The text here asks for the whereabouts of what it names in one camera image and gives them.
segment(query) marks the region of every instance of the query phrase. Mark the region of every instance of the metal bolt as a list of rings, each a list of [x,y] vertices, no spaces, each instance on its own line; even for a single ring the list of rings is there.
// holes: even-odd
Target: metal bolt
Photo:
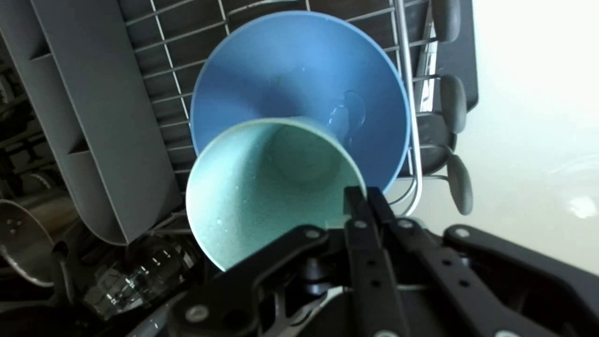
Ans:
[[[365,221],[354,221],[356,228],[369,228],[369,225]]]
[[[311,238],[311,240],[320,238],[320,232],[319,230],[306,230],[306,238]]]
[[[197,324],[197,322],[206,320],[208,314],[210,314],[208,307],[204,307],[204,305],[193,305],[193,307],[189,307],[189,309],[186,311],[186,320]]]
[[[457,228],[455,234],[457,234],[459,238],[468,238],[468,236],[470,236],[470,232],[468,232],[466,228]]]
[[[412,221],[407,221],[407,219],[401,219],[401,221],[399,221],[399,226],[403,226],[403,228],[412,228],[414,223],[412,223]]]
[[[399,335],[392,329],[380,329],[375,333],[375,337],[399,337]]]
[[[500,329],[495,333],[495,337],[521,337],[521,335],[510,329]]]

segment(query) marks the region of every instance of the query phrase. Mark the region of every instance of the blue bowl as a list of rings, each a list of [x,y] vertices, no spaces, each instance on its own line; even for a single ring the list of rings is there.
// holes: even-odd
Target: blue bowl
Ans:
[[[408,148],[408,99],[392,60],[362,30],[309,11],[238,28],[197,80],[193,144],[201,153],[236,123],[292,116],[334,133],[367,185],[392,187]]]

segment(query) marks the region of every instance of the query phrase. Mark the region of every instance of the dish rack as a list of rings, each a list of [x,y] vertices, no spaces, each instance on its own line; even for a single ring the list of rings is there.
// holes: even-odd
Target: dish rack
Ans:
[[[422,39],[427,0],[6,0],[6,45],[70,195],[98,238],[126,245],[148,232],[189,232],[184,195],[195,161],[197,75],[238,26],[287,9],[356,24],[397,65],[412,116],[403,213],[416,210],[423,174],[410,52],[418,43],[410,41]]]

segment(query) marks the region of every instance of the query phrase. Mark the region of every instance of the wire rack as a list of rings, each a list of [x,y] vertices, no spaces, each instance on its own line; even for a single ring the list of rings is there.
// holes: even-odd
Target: wire rack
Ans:
[[[412,183],[405,191],[410,215],[423,191],[420,135],[416,120],[410,47],[422,41],[408,19],[427,9],[427,0],[120,0],[120,9],[146,82],[156,118],[182,191],[195,161],[189,133],[191,92],[206,58],[231,32],[266,13],[306,9],[345,19],[369,34],[397,65],[407,84],[412,114],[408,167]]]

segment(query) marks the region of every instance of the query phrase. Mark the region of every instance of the white background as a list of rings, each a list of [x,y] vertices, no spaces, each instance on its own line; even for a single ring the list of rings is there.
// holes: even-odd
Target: white background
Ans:
[[[429,228],[468,223],[599,273],[599,26],[592,0],[474,0],[480,105],[459,142],[461,217],[427,180]]]

